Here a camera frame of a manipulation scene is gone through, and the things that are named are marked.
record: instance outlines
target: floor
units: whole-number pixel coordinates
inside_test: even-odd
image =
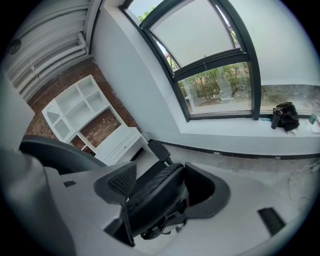
[[[319,188],[320,172],[318,159],[276,160],[249,159],[222,156],[210,153],[165,145],[174,163],[192,162],[237,172],[273,188],[286,199],[300,214],[305,214],[315,198]],[[151,167],[157,158],[143,151],[136,159],[137,177],[140,177]],[[143,240],[140,236],[134,238],[136,250],[148,255],[157,254],[168,243],[172,242],[177,233],[160,235],[153,240]]]

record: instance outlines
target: black baseboard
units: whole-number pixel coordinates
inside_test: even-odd
[[[164,142],[158,140],[160,143],[186,149],[197,152],[209,153],[214,155],[221,155],[227,157],[235,157],[235,158],[250,158],[250,159],[277,159],[277,160],[295,160],[295,159],[311,159],[311,158],[320,158],[320,153],[317,154],[298,154],[298,155],[264,155],[264,154],[241,154],[241,153],[232,153],[232,152],[224,152],[224,151],[216,151],[211,149],[197,148],[193,146],[184,146],[179,144],[173,144],[169,142]]]
[[[138,157],[143,151],[144,151],[144,148],[143,148],[143,147],[140,148],[140,149],[138,150],[138,152],[135,153],[135,155],[131,158],[130,161],[135,161],[135,160],[137,159],[137,157]]]

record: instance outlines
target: white bookshelf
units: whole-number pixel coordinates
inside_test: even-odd
[[[103,111],[110,109],[120,126],[97,147],[94,147],[81,130]],[[128,127],[110,105],[92,75],[79,80],[53,99],[42,114],[56,137],[72,145],[78,136],[95,157],[107,165],[131,159],[143,147],[150,152],[147,141],[135,127]]]

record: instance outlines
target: black bag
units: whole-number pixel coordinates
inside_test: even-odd
[[[284,102],[276,106],[273,109],[273,115],[271,119],[278,119],[279,117],[276,116],[277,112],[275,110],[280,110],[282,112],[280,119],[277,123],[278,127],[283,127],[286,132],[294,130],[299,126],[299,118],[298,113],[296,111],[295,105],[292,102]]]

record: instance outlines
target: pipe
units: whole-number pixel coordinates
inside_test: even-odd
[[[25,86],[24,88],[20,89],[18,88],[17,91],[21,94],[26,90],[30,90],[33,88],[33,86],[39,82],[41,79],[43,79],[45,76],[47,76],[50,72],[54,71],[55,69],[57,69],[58,67],[62,66],[64,63],[67,63],[68,61],[71,61],[72,59],[75,59],[81,55],[84,55],[86,53],[86,49],[82,49],[79,52],[70,54],[69,56],[60,59],[59,61],[57,61],[55,64],[51,65],[49,68],[47,68],[44,72],[42,72],[41,74],[39,74],[30,84],[28,84],[28,86]]]
[[[63,9],[63,10],[59,10],[59,11],[56,11],[56,12],[53,12],[39,20],[37,20],[36,22],[34,23],[31,23],[31,24],[28,24],[28,23],[24,23],[23,24],[23,27],[21,26],[19,28],[19,31],[16,33],[16,35],[14,36],[15,38],[23,38],[26,34],[30,33],[32,30],[36,29],[37,27],[43,25],[44,23],[46,22],[49,22],[49,21],[52,21],[56,18],[59,18],[61,16],[64,16],[64,15],[68,15],[70,13],[74,13],[74,12],[78,12],[78,11],[86,11],[88,10],[88,5],[80,5],[80,6],[75,6],[75,7],[72,7],[72,8],[66,8],[66,9]]]
[[[52,55],[54,52],[61,50],[62,48],[65,48],[66,46],[70,44],[74,44],[77,42],[77,35],[71,34],[70,36],[66,36],[62,39],[58,39],[56,41],[53,41],[51,43],[48,43],[45,47],[43,47],[40,50],[40,53],[32,54],[30,59],[33,63],[38,62],[42,58],[45,58],[48,55]],[[11,72],[11,80],[13,81],[13,84],[16,84],[17,81],[20,80],[21,77],[26,76],[26,73],[30,70],[30,60],[26,59],[19,63]]]
[[[75,22],[72,24],[64,25],[60,29],[54,31],[48,31],[43,34],[43,36],[33,43],[26,43],[22,45],[21,49],[15,55],[6,55],[2,63],[4,67],[8,70],[8,74],[11,76],[12,72],[17,68],[17,66],[27,59],[30,59],[31,55],[41,51],[41,49],[59,39],[63,39],[70,34],[75,34],[82,32],[84,26],[80,22]]]
[[[49,59],[46,63],[42,64],[41,66],[39,66],[34,72],[32,72],[32,74],[28,75],[27,78],[25,80],[23,80],[23,82],[19,85],[19,87],[17,88],[18,92],[22,92],[24,87],[36,76],[38,75],[41,71],[45,70],[47,67],[49,67],[51,64],[55,63],[56,61],[62,59],[63,57],[74,53],[76,51],[79,51],[83,48],[86,47],[86,42],[84,39],[84,36],[82,35],[81,32],[78,33],[78,37],[79,37],[79,41],[82,43],[78,46],[75,46],[69,50],[65,50],[64,52],[61,52],[59,54],[57,54],[56,56],[54,56],[53,58]]]

